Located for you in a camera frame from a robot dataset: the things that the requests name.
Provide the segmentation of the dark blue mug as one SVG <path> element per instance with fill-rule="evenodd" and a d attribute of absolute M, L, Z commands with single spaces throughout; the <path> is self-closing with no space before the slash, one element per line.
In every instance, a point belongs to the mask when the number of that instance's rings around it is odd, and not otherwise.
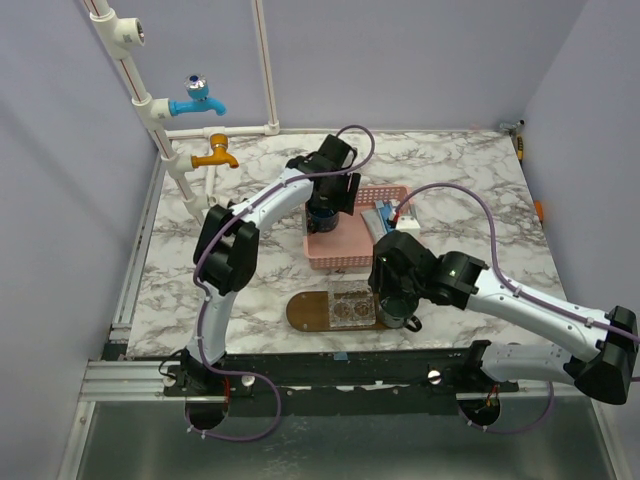
<path fill-rule="evenodd" d="M 316 233 L 329 233 L 339 223 L 339 213 L 331 209 L 305 209 L 306 232 L 308 235 Z"/>

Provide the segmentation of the dark green ceramic mug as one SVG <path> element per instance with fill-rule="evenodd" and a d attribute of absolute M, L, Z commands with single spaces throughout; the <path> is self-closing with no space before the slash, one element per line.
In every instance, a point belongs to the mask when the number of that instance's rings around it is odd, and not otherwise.
<path fill-rule="evenodd" d="M 415 316 L 419 299 L 415 296 L 387 296 L 379 299 L 378 316 L 381 322 L 391 329 L 407 329 L 417 333 L 422 322 Z"/>

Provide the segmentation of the pink perforated plastic basket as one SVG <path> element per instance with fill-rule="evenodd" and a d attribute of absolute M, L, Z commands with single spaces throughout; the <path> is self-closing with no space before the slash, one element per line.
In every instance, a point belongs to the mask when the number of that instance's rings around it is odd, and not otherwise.
<path fill-rule="evenodd" d="M 353 215 L 340 212 L 337 226 L 332 231 L 303 237 L 304 254 L 310 267 L 337 270 L 370 266 L 375 240 L 361 213 L 373 210 L 377 201 L 399 203 L 410 191 L 405 185 L 360 187 Z"/>

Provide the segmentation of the brown oval wooden tray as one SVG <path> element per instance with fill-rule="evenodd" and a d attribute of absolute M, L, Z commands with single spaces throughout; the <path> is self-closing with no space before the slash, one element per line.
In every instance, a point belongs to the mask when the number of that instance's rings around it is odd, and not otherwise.
<path fill-rule="evenodd" d="M 387 330 L 378 316 L 375 297 L 374 302 L 376 323 L 368 328 L 331 330 L 329 328 L 328 291 L 309 291 L 294 295 L 286 306 L 285 316 L 291 327 L 303 333 Z"/>

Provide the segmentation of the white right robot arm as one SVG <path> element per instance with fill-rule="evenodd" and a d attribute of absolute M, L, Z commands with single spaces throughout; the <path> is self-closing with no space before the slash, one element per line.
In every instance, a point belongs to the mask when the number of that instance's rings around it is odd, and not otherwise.
<path fill-rule="evenodd" d="M 628 399 L 639 350 L 631 310 L 582 307 L 502 280 L 484 261 L 453 251 L 434 255 L 413 236 L 393 231 L 373 247 L 368 280 L 383 315 L 407 321 L 427 300 L 490 315 L 548 340 L 547 345 L 483 343 L 460 379 L 480 392 L 494 381 L 537 380 L 574 386 L 611 405 Z"/>

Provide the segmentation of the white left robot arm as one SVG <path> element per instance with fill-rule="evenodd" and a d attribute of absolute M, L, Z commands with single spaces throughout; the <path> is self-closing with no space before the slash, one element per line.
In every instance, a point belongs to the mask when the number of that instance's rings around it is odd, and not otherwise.
<path fill-rule="evenodd" d="M 226 331 L 237 294 L 255 274 L 261 234 L 299 206 L 309 233 L 333 231 L 341 214 L 353 215 L 361 175 L 373 156 L 328 135 L 321 146 L 290 159 L 279 176 L 254 196 L 231 206 L 210 208 L 194 251 L 193 282 L 204 292 L 191 339 L 180 354 L 188 384 L 201 395 L 214 393 L 234 373 L 217 362 L 226 353 Z"/>

